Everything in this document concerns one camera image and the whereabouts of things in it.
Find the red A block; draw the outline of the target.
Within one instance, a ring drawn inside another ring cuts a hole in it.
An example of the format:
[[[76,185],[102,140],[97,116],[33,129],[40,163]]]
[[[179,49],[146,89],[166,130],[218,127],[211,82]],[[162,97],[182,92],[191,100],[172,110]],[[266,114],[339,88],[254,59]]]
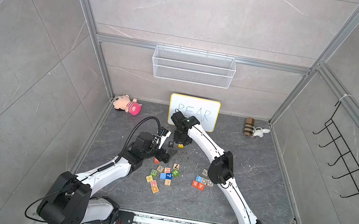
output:
[[[199,190],[204,190],[204,187],[205,187],[204,184],[199,183],[197,188],[198,188]]]

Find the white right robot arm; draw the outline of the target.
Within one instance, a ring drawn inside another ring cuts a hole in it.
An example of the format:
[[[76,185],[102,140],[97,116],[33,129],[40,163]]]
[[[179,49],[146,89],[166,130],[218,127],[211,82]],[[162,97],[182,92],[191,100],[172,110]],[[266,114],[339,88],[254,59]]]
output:
[[[194,116],[186,117],[178,109],[171,116],[176,127],[176,134],[183,139],[194,141],[211,162],[208,178],[216,184],[231,205],[238,224],[262,224],[249,208],[238,188],[233,174],[233,154],[225,151],[215,143]]]

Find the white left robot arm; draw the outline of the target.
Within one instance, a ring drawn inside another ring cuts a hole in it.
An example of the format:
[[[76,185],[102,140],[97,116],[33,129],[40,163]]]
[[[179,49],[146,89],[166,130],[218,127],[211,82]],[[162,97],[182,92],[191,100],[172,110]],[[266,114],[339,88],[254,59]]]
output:
[[[84,224],[100,221],[114,224],[119,205],[109,197],[95,197],[100,189],[139,169],[145,159],[168,163],[176,150],[162,148],[165,137],[140,133],[116,158],[95,169],[72,174],[67,171],[55,180],[39,203],[37,215],[47,224]]]

